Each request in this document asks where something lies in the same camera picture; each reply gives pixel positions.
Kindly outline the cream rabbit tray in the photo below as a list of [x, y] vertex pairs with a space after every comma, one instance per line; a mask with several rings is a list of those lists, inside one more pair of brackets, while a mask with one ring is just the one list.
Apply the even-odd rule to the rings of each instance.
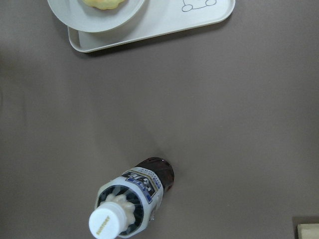
[[231, 15], [234, 0], [148, 0], [123, 25], [100, 33], [68, 28], [71, 46], [82, 53], [203, 27]]

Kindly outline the white round plate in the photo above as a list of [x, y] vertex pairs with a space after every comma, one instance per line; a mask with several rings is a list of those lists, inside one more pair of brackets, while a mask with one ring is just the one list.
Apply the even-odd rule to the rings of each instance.
[[115, 29], [134, 17], [144, 0], [118, 0], [113, 9], [99, 9], [84, 0], [49, 0], [54, 15], [65, 25], [78, 31], [98, 33]]

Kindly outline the tea bottle white cap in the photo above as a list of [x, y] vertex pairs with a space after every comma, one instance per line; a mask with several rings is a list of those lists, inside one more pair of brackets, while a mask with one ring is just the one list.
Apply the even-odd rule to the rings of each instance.
[[145, 230], [173, 186], [172, 165], [160, 157], [150, 157], [103, 185], [89, 230], [96, 239], [129, 239]]

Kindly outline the glazed yellow donut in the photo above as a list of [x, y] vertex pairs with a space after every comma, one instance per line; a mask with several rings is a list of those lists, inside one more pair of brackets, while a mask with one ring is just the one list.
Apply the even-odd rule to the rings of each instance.
[[109, 10], [117, 8], [125, 0], [83, 0], [87, 6], [101, 10]]

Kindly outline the bamboo cutting board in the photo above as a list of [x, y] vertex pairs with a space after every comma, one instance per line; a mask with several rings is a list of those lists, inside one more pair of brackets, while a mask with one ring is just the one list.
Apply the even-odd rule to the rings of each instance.
[[298, 239], [319, 239], [319, 224], [299, 224]]

